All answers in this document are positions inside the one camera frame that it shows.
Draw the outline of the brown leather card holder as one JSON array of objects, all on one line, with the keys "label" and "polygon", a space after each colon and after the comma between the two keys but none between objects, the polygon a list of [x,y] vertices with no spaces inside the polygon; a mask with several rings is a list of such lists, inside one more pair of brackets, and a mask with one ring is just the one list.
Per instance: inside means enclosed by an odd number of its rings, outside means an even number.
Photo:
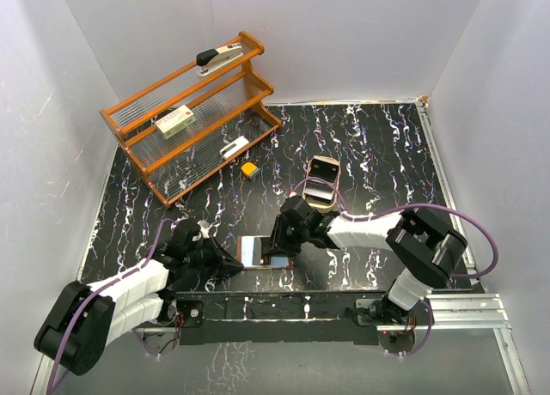
[{"label": "brown leather card holder", "polygon": [[294,258],[288,254],[277,252],[267,255],[268,236],[240,236],[237,241],[236,258],[245,270],[290,270],[294,266]]}]

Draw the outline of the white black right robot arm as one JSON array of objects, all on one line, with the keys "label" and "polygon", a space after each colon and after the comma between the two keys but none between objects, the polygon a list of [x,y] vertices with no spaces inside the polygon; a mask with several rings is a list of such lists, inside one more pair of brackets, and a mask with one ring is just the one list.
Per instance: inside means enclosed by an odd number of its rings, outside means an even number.
[{"label": "white black right robot arm", "polygon": [[300,196],[289,197],[269,238],[261,242],[260,260],[295,257],[305,243],[319,249],[393,252],[404,270],[380,300],[351,311],[364,319],[395,324],[407,322],[415,305],[433,290],[448,287],[468,245],[426,206],[407,205],[378,217],[353,216],[335,210],[322,213]]}]

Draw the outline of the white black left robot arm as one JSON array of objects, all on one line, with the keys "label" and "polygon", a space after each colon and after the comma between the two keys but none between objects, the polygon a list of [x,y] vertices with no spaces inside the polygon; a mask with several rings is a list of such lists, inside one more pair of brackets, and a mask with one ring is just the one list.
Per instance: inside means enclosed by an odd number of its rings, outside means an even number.
[{"label": "white black left robot arm", "polygon": [[169,325],[174,289],[216,281],[243,265],[199,223],[177,222],[171,238],[155,239],[137,264],[102,281],[64,286],[40,327],[34,348],[75,375],[87,373],[115,339],[147,322]]}]

